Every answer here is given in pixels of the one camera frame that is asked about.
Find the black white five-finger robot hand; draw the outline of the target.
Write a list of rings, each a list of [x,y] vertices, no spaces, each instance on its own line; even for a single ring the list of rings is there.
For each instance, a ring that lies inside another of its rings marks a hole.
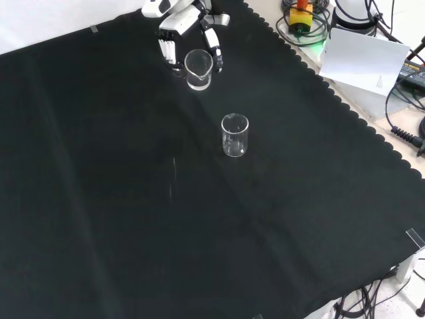
[[[184,65],[178,55],[178,40],[195,26],[200,28],[205,38],[214,70],[222,71],[222,51],[213,26],[227,26],[230,15],[219,9],[214,1],[146,1],[141,14],[148,19],[163,19],[159,24],[157,40],[163,60],[173,72],[179,74]]]

